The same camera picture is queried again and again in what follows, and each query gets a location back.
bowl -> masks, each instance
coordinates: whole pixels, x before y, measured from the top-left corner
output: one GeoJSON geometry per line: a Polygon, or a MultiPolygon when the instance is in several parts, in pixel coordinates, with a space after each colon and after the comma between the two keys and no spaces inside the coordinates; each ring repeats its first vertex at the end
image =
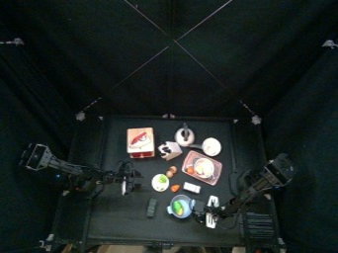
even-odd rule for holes
{"type": "Polygon", "coordinates": [[[186,218],[191,215],[193,207],[195,200],[193,200],[187,195],[177,195],[170,202],[170,206],[167,207],[169,214],[173,214],[178,218],[186,218]],[[182,213],[177,211],[174,206],[179,206],[182,208],[182,213]]]}
{"type": "Polygon", "coordinates": [[[194,171],[199,178],[210,178],[214,175],[214,169],[214,163],[207,158],[195,160],[194,171]]]}

black curtain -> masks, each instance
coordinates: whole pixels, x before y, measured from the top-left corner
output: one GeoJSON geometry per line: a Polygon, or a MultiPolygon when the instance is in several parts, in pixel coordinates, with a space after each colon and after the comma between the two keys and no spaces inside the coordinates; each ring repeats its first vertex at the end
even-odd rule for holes
{"type": "MultiPolygon", "coordinates": [[[[14,40],[0,26],[4,42],[14,40]]],[[[30,142],[46,143],[66,158],[74,114],[52,84],[20,46],[0,44],[0,251],[34,252],[51,231],[56,211],[58,179],[50,170],[32,173],[19,167],[30,142]]]]}
{"type": "Polygon", "coordinates": [[[298,174],[281,194],[292,252],[338,249],[338,49],[328,48],[265,117],[270,157],[289,153],[298,174]]]}

toy fruit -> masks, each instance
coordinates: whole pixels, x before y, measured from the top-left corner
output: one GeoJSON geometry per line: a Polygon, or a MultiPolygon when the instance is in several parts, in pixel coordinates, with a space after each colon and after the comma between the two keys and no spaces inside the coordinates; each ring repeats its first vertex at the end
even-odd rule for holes
{"type": "Polygon", "coordinates": [[[175,201],[173,203],[173,210],[174,210],[177,215],[183,216],[183,207],[182,207],[182,204],[181,204],[179,201],[175,201]]]}
{"type": "Polygon", "coordinates": [[[174,175],[174,174],[173,174],[171,170],[167,170],[166,175],[167,175],[167,177],[169,177],[169,178],[171,178],[171,177],[173,177],[173,175],[174,175]]]}
{"type": "Polygon", "coordinates": [[[171,191],[175,193],[179,190],[179,185],[173,185],[171,186],[171,191]]]}
{"type": "Polygon", "coordinates": [[[169,169],[171,172],[173,172],[173,174],[177,172],[177,167],[175,166],[171,166],[170,167],[170,169],[169,169]]]}
{"type": "Polygon", "coordinates": [[[167,176],[163,174],[159,178],[161,183],[166,183],[167,179],[169,179],[167,176]]]}

cardboard box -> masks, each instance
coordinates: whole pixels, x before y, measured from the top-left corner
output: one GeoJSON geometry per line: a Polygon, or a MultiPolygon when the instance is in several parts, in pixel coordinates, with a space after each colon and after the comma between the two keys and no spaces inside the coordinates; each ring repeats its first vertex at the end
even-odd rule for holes
{"type": "Polygon", "coordinates": [[[131,158],[155,156],[154,129],[151,127],[127,129],[127,152],[131,158]]]}

